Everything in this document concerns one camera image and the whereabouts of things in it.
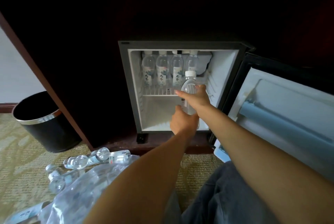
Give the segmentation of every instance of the mini fridge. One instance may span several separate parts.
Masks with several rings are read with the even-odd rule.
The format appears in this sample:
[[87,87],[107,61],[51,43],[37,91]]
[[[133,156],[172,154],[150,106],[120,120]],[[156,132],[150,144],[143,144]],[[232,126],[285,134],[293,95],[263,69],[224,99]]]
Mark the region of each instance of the mini fridge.
[[[210,102],[232,120],[334,180],[334,81],[310,69],[260,57],[254,47],[229,41],[119,41],[138,134],[170,131],[175,105],[182,104],[172,87],[144,86],[141,61],[146,50],[177,51],[185,57],[197,50],[197,81],[206,85]],[[230,160],[209,127],[214,154]]]

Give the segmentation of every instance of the trash can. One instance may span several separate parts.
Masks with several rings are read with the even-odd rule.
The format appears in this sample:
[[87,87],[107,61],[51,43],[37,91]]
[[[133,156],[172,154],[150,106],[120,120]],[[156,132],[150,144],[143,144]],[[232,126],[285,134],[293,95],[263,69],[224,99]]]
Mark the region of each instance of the trash can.
[[81,142],[46,91],[23,99],[14,107],[12,114],[49,152],[63,152]]

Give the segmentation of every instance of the baseboard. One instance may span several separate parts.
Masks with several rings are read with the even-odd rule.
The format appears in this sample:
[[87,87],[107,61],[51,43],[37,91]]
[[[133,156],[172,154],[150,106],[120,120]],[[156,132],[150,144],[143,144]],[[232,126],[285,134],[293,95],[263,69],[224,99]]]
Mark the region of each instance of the baseboard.
[[0,103],[0,113],[11,113],[17,103]]

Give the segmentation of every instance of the floor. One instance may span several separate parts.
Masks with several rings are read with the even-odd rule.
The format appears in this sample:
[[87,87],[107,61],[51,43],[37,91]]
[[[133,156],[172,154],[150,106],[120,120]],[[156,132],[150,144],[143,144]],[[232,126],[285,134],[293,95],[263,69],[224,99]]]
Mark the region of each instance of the floor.
[[[10,113],[0,114],[0,223],[13,212],[53,200],[45,173],[48,164],[61,165],[68,156],[89,152],[87,146],[81,144],[63,153],[49,153]],[[184,155],[176,182],[182,211],[221,164],[213,154]]]

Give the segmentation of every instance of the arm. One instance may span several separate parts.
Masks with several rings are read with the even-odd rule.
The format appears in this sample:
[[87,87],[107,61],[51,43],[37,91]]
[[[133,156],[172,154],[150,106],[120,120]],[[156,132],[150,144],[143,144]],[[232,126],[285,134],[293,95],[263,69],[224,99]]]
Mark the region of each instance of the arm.
[[178,105],[170,121],[175,135],[126,168],[97,200],[85,223],[161,222],[198,119]]
[[334,185],[317,172],[250,133],[210,104],[205,86],[179,91],[209,126],[247,184],[282,223],[334,221]]

